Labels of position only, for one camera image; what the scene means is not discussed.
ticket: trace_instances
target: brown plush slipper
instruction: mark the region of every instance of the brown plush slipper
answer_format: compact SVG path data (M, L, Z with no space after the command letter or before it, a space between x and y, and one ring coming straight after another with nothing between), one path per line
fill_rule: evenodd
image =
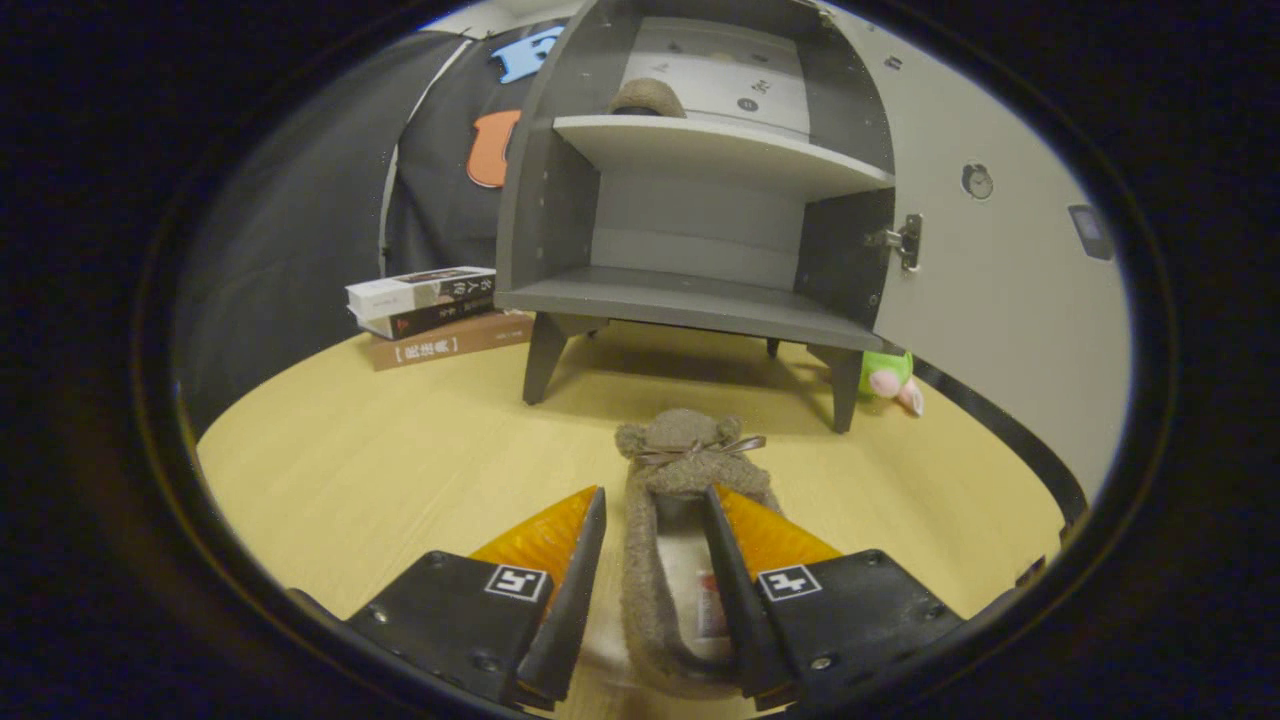
M613 115L685 117L685 106L680 104L676 91L660 79L649 77L627 81L613 96L607 111Z
M614 439L631 459L622 569L627 651L648 684L686 698L739 692L733 656L703 532L703 491L719 483L781 511L769 474L741 454L737 418L668 410L648 428L622 425Z

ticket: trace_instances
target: stack of books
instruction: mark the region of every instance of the stack of books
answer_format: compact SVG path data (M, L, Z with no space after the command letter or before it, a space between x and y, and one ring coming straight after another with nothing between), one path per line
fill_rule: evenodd
M372 333L370 359L387 370L529 342L534 319L495 311L492 268L444 268L347 286L347 309Z

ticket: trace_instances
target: gray shelf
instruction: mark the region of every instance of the gray shelf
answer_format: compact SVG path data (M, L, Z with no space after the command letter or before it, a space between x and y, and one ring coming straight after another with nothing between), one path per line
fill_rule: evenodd
M512 291L500 307L687 325L879 352L884 341L817 302L781 290L694 275L577 268Z
M754 186L805 202L893 187L893 176L774 133L648 115L556 118L556 132L596 170L652 172Z

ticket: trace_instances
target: wooden table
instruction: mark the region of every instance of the wooden table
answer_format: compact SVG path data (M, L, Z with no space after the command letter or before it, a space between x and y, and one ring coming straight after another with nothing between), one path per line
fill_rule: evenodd
M768 446L787 516L845 552L878 547L961 616L1059 548L1062 515L1036 475L937 392L914 419L860 402L831 432L826 368L803 346L613 323L571 341L547 400L521 401L526 346L375 373L369 336L289 368L221 415L198 443L227 521L262 566L339 618L430 550L466 555L590 484L608 532L586 638L557 717L742 717L750 701L691 702L639 687L618 593L627 462L621 423L662 410L736 414Z

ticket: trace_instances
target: blue letter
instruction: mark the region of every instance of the blue letter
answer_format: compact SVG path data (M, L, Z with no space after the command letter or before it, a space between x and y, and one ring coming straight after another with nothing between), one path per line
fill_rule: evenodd
M508 82L536 73L543 67L543 60L547 59L547 54L550 53L552 45L556 45L556 38L559 37L563 29L563 27L553 27L538 35L531 35L520 42L512 42L500 50L494 50L490 58L502 60L502 67L507 72L498 82L507 85Z

